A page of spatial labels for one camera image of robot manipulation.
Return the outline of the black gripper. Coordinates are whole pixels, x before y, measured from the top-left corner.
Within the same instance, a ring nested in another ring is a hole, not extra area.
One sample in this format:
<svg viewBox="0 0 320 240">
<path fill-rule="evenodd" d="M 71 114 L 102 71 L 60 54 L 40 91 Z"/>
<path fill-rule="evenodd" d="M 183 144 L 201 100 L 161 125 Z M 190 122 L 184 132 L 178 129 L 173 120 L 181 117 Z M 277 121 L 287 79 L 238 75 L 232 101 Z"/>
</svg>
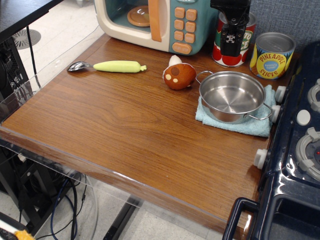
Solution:
<svg viewBox="0 0 320 240">
<path fill-rule="evenodd" d="M 220 33 L 221 54 L 239 56 L 243 42 L 243 25 L 250 20 L 251 0 L 211 0 L 210 7 L 223 13 L 227 20 Z"/>
</svg>

